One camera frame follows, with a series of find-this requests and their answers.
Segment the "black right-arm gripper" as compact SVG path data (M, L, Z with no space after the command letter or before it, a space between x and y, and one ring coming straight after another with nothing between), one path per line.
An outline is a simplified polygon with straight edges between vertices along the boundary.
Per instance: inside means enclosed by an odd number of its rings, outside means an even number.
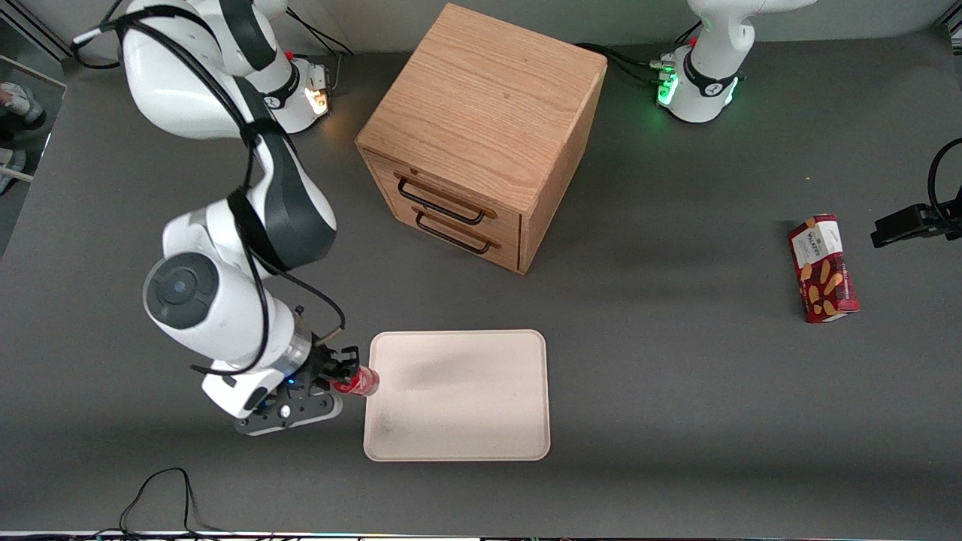
M335 352L326 345L313 345L305 363L289 376L289 391L302 391L307 396L339 394L340 380L326 378L333 366L336 374L357 374L361 366L358 347Z

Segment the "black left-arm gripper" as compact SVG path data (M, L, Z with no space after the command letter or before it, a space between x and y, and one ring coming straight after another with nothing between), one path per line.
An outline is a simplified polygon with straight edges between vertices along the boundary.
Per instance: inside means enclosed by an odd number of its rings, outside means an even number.
M932 212L938 219L940 229L947 240L961 239L961 202L946 201L932 206ZM873 246L882 249L902 240L915 237L932 237L933 222L929 207L925 204L913 204L900 211L890 213L877 219L876 230L870 234Z

